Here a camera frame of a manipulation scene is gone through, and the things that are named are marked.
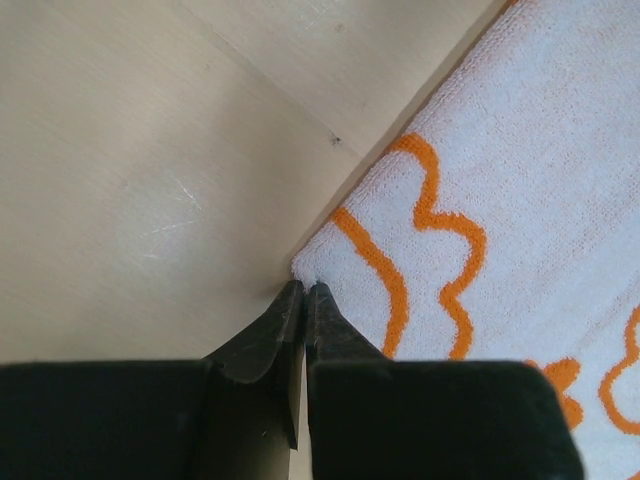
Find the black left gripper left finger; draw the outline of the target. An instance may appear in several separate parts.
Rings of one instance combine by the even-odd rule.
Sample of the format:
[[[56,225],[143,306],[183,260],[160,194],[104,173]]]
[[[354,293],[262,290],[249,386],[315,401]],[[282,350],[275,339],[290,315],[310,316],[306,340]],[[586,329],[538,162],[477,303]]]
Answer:
[[[256,320],[206,357],[207,382],[298,385],[303,303],[302,283],[287,282]]]

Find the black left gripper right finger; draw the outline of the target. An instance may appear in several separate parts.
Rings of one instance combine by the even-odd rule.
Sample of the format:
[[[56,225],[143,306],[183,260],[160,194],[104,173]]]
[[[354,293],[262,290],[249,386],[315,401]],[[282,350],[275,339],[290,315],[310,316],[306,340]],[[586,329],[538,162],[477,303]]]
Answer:
[[[385,359],[342,315],[325,283],[314,285],[306,297],[305,348],[308,363]]]

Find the orange white patterned towel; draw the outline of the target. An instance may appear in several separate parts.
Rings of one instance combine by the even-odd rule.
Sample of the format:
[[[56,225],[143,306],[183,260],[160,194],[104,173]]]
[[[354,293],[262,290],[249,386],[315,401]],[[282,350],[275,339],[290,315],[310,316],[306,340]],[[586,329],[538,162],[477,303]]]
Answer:
[[[639,475],[639,5],[517,1],[296,255],[397,360],[522,360]]]

